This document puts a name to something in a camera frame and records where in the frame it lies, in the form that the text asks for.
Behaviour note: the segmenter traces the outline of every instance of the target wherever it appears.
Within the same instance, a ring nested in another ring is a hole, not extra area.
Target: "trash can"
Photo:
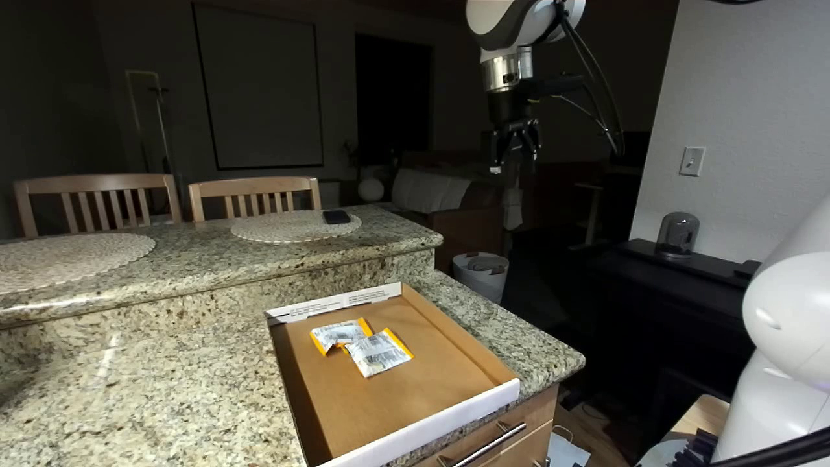
[[[484,296],[487,301],[500,303],[504,281],[509,277],[505,258],[491,253],[456,255],[450,259],[450,267],[458,284]]]

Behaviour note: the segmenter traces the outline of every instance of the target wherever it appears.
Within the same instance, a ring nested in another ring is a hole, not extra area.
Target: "granite countertop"
[[[236,240],[225,220],[201,229],[188,224],[140,229],[137,235],[156,240],[148,258],[99,277],[4,293],[0,296],[0,329],[440,245],[439,235],[382,209],[348,210],[363,220],[356,235],[282,248]]]
[[[304,464],[264,310],[332,293],[317,285],[357,277],[360,259],[431,253],[440,241],[396,216],[356,214],[363,235],[308,248],[161,229],[151,235],[156,259],[99,284],[17,296],[29,310],[2,299],[0,318],[12,315],[4,323],[17,328],[0,333],[0,464]],[[504,358],[520,397],[585,364],[444,274],[417,266],[389,277],[435,301]],[[70,301],[74,293],[85,293],[89,310]],[[427,455],[431,447],[395,464]]]

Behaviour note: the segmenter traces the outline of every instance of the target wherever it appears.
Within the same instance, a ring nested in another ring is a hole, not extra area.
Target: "light switch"
[[[701,176],[702,159],[706,159],[706,149],[702,146],[681,149],[679,176]]]

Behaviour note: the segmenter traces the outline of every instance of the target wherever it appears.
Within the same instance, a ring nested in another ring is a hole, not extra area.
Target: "box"
[[[384,464],[519,399],[516,373],[409,285],[379,285],[266,312],[308,464]],[[348,354],[321,358],[312,328],[366,318],[413,362],[363,379]]]

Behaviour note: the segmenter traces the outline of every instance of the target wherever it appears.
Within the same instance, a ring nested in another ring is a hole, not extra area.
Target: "chair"
[[[182,224],[175,183],[172,174],[66,174],[43,179],[17,179],[16,201],[24,237],[39,237],[31,198],[60,194],[70,235],[79,232],[120,232],[133,226],[151,226],[151,194],[165,194],[172,224]]]
[[[220,198],[225,219],[249,219],[295,210],[295,198],[308,194],[312,210],[321,210],[317,176],[251,176],[251,179],[212,179],[188,185],[192,220],[205,220],[205,201]]]

